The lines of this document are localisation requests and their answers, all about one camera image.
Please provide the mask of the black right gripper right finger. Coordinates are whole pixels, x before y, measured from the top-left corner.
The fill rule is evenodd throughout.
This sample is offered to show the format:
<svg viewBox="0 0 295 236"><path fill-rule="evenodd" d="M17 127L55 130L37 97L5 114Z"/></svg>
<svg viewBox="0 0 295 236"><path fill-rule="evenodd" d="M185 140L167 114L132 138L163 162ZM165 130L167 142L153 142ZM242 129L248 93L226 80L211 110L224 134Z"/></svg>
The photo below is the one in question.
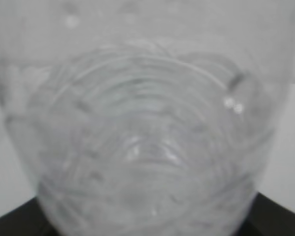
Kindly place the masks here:
<svg viewBox="0 0 295 236"><path fill-rule="evenodd" d="M259 193L239 236L295 236L295 213Z"/></svg>

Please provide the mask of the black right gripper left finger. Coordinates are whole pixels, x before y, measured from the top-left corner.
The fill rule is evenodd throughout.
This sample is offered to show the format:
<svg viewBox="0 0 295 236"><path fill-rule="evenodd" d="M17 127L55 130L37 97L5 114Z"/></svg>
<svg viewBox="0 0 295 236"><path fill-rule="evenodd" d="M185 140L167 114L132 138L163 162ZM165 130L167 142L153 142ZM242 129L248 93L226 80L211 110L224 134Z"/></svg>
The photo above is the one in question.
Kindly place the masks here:
<svg viewBox="0 0 295 236"><path fill-rule="evenodd" d="M0 217L0 236L59 236L37 201L32 198Z"/></svg>

